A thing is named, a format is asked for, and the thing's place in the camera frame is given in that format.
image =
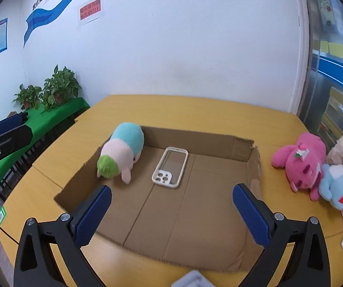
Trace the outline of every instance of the potted plant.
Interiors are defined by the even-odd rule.
[[[78,97],[79,89],[81,87],[75,78],[75,73],[67,67],[59,70],[57,65],[52,78],[45,80],[44,89],[40,94],[45,111],[67,102],[72,97]]]
[[[27,88],[24,88],[23,84],[21,84],[19,88],[20,91],[18,94],[15,94],[17,97],[13,101],[20,102],[20,104],[23,105],[22,109],[34,107],[37,110],[40,105],[39,95],[41,87],[28,85]]]

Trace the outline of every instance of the bolt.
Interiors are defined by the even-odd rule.
[[[66,213],[61,215],[60,219],[61,219],[61,221],[68,221],[70,217],[71,217],[71,215],[66,212]]]
[[[318,224],[319,223],[319,220],[316,217],[311,217],[310,221],[312,224]]]
[[[32,225],[32,224],[34,224],[34,219],[33,218],[29,218],[27,220],[27,225]]]
[[[276,220],[282,221],[284,219],[284,215],[277,212],[276,214],[273,215]]]

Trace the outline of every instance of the yellow table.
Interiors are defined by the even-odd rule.
[[[307,220],[315,215],[322,225],[331,263],[332,286],[343,281],[343,226],[340,213],[326,202],[312,202],[307,193],[294,194],[284,170],[270,165],[280,146],[294,143],[306,131],[291,114],[219,100],[173,96],[109,96],[79,117],[78,122],[58,138],[33,164],[9,196],[3,227],[19,239],[25,221],[55,220],[62,209],[53,201],[66,182],[123,121],[141,125],[222,133],[254,139],[262,160],[262,193],[273,212],[290,219]],[[14,264],[17,245],[0,232],[6,253]],[[275,286],[287,264],[292,245],[288,245],[271,280]],[[170,286],[188,269],[167,265],[129,252],[94,235],[82,248],[85,257],[108,286]],[[66,283],[74,282],[57,248],[55,258]],[[236,286],[246,273],[203,273],[216,286]]]

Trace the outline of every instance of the green tablecloth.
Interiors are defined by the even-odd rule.
[[[12,165],[47,132],[72,114],[85,107],[89,108],[89,105],[84,99],[72,98],[67,103],[50,111],[44,111],[43,105],[40,105],[38,110],[26,110],[28,112],[28,121],[25,123],[32,129],[32,141],[28,146],[8,155],[0,161],[0,181],[8,172],[8,169],[10,169]]]

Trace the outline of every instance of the green plush hat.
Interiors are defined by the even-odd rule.
[[[101,155],[99,157],[97,169],[105,178],[112,178],[120,173],[117,163],[109,155]]]

